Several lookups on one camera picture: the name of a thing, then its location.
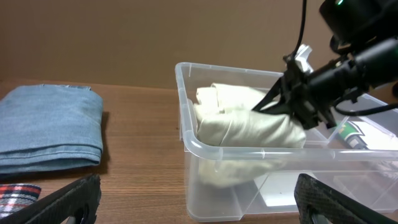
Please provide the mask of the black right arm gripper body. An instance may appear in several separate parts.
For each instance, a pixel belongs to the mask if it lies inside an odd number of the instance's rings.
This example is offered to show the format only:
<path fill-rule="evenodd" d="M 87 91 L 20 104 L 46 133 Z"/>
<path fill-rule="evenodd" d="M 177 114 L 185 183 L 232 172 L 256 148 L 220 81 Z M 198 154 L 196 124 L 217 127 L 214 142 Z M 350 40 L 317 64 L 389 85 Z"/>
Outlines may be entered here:
<path fill-rule="evenodd" d="M 312 73 L 303 72 L 292 56 L 285 56 L 284 61 L 287 70 L 280 80 L 280 100 L 287 111 L 301 122 L 304 129 L 312 129 L 320 123 L 328 129 L 335 127 L 330 108 L 338 97 L 332 74 L 337 59 Z"/>

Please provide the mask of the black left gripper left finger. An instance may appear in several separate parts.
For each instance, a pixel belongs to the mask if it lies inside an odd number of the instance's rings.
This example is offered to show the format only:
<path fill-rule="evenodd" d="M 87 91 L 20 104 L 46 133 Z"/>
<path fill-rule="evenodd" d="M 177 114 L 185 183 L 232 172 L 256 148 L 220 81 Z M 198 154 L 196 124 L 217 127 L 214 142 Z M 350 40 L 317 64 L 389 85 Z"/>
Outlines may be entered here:
<path fill-rule="evenodd" d="M 101 200 L 100 176 L 82 177 L 18 212 L 1 219 L 1 224 L 72 223 L 94 224 Z"/>

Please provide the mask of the cream garment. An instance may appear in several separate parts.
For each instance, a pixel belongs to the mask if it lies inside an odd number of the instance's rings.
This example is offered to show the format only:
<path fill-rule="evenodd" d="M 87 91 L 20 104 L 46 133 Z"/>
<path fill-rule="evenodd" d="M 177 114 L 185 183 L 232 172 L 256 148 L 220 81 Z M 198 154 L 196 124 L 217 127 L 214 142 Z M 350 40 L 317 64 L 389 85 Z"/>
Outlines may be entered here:
<path fill-rule="evenodd" d="M 212 83 L 197 88 L 193 108 L 197 139 L 209 146 L 302 148 L 306 134 L 287 114 L 262 114 L 253 108 L 265 93 L 247 86 Z M 243 184 L 285 165 L 281 160 L 202 160 L 198 174 L 203 184 L 217 188 Z"/>

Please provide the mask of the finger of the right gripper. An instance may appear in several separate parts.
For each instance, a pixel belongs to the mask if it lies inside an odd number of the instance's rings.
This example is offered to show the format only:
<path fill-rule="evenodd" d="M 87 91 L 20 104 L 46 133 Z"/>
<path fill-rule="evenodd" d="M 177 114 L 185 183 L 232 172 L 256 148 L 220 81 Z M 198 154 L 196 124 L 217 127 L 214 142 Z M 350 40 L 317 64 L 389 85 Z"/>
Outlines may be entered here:
<path fill-rule="evenodd" d="M 279 97 L 278 102 L 272 106 L 267 106 L 272 103 L 277 96 Z M 264 114 L 291 114 L 290 106 L 285 97 L 284 78 L 279 78 L 265 97 L 252 110 Z"/>

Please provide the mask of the white printed t-shirt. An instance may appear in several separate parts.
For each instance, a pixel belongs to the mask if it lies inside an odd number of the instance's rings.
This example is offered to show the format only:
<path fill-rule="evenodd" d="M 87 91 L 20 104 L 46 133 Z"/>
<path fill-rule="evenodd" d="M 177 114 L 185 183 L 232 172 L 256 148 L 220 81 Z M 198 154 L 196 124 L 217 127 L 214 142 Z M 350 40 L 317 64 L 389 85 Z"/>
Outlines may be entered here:
<path fill-rule="evenodd" d="M 364 121 L 346 121 L 338 129 L 338 135 L 352 149 L 397 150 L 397 136 Z"/>

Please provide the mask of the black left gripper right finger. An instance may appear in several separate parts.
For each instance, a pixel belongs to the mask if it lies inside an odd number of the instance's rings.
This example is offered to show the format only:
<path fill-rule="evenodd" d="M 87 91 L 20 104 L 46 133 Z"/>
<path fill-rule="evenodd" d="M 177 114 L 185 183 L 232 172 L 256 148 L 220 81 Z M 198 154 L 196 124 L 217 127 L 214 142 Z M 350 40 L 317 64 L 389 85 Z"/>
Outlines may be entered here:
<path fill-rule="evenodd" d="M 397 224 L 308 174 L 294 189 L 300 224 Z"/>

